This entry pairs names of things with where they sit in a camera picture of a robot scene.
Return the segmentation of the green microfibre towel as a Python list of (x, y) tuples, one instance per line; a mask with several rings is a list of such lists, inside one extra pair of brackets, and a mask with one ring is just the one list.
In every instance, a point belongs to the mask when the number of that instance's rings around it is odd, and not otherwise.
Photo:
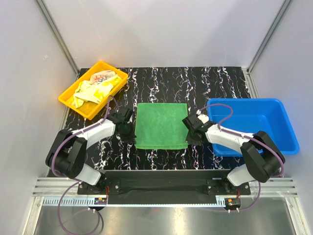
[(187, 115), (186, 103), (139, 103), (135, 122), (136, 148), (186, 149), (188, 129), (182, 120)]

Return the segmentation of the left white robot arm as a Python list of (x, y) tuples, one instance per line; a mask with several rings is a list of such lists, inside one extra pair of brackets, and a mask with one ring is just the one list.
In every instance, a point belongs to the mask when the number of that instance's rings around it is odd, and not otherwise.
[(135, 144), (132, 123), (133, 110), (120, 107), (94, 124), (75, 131), (58, 132), (45, 164), (56, 176), (82, 181), (82, 185), (96, 194), (108, 188), (105, 175), (85, 163), (86, 151), (102, 139), (117, 134), (125, 143)]

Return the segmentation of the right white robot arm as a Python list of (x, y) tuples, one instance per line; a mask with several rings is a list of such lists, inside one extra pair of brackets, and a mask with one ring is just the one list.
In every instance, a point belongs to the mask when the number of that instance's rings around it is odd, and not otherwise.
[(249, 182), (265, 183), (269, 178), (282, 174), (285, 157), (266, 132), (238, 132), (210, 121), (203, 114), (191, 114), (182, 122), (188, 129), (185, 140), (188, 144), (219, 144), (235, 150), (244, 159), (243, 165), (226, 175), (207, 180), (209, 195), (249, 195)]

